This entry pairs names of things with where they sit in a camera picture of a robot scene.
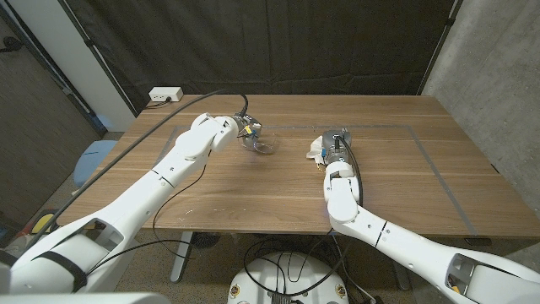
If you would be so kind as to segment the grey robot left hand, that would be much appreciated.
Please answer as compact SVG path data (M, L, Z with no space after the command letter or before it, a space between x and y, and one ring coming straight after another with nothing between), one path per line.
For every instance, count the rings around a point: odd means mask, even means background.
M261 123L254 117L245 114L236 113L235 119L239 132L237 138L242 140L242 144L251 150L255 150L258 144L258 139L262 133Z

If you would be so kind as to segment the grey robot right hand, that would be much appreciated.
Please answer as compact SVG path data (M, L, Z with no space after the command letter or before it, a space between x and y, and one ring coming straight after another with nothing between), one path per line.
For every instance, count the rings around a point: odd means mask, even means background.
M322 134L321 156L326 165L337 161L351 164L350 153L340 138L344 139L348 146L351 146L352 136L346 128L329 130Z

